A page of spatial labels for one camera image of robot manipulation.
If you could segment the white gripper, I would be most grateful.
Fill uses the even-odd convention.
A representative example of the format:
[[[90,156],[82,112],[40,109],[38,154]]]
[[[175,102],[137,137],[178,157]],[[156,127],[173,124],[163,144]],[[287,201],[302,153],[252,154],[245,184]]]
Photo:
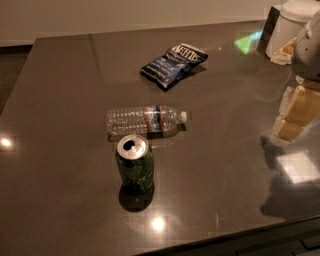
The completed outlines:
[[[320,80],[320,10],[297,35],[292,53],[292,70],[311,81]],[[308,126],[320,115],[320,83],[299,85],[285,110],[284,120]]]

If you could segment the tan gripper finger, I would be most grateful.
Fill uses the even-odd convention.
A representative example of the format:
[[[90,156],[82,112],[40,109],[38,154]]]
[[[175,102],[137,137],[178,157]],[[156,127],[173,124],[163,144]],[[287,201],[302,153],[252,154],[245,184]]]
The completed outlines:
[[[304,128],[295,123],[290,123],[278,116],[273,126],[273,136],[285,141],[294,141]]]

